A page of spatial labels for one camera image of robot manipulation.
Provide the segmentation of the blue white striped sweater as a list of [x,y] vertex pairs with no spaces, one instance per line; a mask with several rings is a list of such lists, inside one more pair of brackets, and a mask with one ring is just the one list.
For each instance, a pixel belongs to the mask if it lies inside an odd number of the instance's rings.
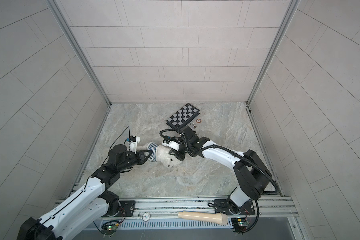
[[154,142],[147,143],[147,150],[152,151],[152,154],[149,156],[148,160],[151,162],[156,162],[156,153],[158,149],[158,144]]

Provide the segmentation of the left green circuit board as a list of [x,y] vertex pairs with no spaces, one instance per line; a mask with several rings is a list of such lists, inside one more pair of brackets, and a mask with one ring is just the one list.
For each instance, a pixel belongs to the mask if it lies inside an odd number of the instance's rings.
[[102,225],[101,230],[105,232],[105,235],[109,236],[118,230],[120,224],[120,221],[109,221]]

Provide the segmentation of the green circuit board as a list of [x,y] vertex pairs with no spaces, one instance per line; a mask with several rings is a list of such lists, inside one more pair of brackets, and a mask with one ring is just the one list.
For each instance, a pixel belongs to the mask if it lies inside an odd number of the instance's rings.
[[105,235],[109,236],[118,230],[120,224],[120,221],[109,221],[102,225],[101,230],[105,232]]
[[249,222],[247,219],[232,218],[231,223],[235,233],[244,233],[247,230]]

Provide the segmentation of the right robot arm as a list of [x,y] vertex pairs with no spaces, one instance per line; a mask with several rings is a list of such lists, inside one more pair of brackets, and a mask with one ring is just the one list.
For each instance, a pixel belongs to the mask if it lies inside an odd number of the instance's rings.
[[188,154],[191,157],[214,160],[229,169],[233,170],[239,184],[229,195],[225,207],[233,215],[241,214],[247,202],[258,200],[262,194],[277,194],[279,187],[274,181],[272,174],[257,155],[256,152],[238,152],[216,144],[206,137],[198,137],[190,127],[181,130],[168,129],[169,132],[176,132],[178,137],[164,135],[163,144],[168,144],[173,154],[181,161]]

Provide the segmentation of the right green circuit board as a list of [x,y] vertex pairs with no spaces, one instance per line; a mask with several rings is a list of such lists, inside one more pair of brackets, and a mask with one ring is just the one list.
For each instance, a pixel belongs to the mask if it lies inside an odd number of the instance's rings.
[[231,223],[235,233],[244,233],[247,230],[249,222],[247,219],[232,218]]

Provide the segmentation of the aluminium mounting rail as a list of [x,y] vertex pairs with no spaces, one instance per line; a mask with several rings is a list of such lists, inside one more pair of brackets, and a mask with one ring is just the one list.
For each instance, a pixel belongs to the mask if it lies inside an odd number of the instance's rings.
[[[135,201],[134,213],[127,220],[142,220],[142,215],[149,212],[151,219],[177,219],[178,212],[214,213],[208,207],[216,199],[226,200],[227,196],[208,197],[159,197],[159,198],[125,198]],[[260,217],[297,217],[298,210],[291,197],[262,196],[258,200]]]

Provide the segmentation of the black folded chess board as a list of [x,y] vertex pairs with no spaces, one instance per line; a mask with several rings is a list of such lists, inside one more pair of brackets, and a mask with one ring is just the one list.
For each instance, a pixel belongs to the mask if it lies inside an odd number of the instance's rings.
[[190,103],[185,104],[182,108],[171,115],[166,123],[172,129],[182,129],[194,120],[200,114],[200,110]]

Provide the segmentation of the white round knob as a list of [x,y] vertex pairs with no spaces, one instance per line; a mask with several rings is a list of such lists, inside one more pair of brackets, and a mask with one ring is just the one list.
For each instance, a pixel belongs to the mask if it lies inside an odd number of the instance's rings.
[[144,222],[148,222],[148,221],[150,220],[150,218],[151,218],[151,214],[150,214],[149,212],[143,213],[143,215],[142,215],[142,220],[143,220]]

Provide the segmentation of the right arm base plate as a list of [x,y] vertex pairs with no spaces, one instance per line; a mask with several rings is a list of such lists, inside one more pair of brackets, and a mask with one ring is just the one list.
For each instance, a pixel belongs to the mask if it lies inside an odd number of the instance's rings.
[[245,202],[241,207],[237,207],[231,200],[215,199],[209,203],[209,206],[215,210],[215,213],[223,213],[227,216],[254,216],[256,214],[252,200]]

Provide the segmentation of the white teddy bear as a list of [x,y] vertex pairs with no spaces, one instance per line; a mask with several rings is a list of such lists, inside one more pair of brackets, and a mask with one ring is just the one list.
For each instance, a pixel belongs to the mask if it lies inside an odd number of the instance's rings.
[[[147,144],[141,147],[137,147],[137,150],[147,150]],[[171,148],[159,145],[156,153],[156,159],[158,163],[162,163],[166,167],[178,166],[182,161],[178,160],[175,155],[170,154]]]

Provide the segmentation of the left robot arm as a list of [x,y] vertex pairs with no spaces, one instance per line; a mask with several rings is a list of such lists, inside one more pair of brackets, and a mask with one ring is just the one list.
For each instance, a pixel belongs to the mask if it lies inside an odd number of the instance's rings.
[[119,196],[109,188],[121,173],[135,165],[143,165],[151,150],[128,151],[116,145],[103,163],[74,194],[37,220],[29,218],[21,226],[19,240],[71,240],[90,223],[102,216],[125,216]]

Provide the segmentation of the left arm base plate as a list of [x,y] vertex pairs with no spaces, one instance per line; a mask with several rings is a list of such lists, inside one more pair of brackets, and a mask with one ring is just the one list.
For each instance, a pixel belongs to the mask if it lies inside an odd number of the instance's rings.
[[135,210],[136,201],[118,201],[111,203],[106,213],[107,217],[132,217]]

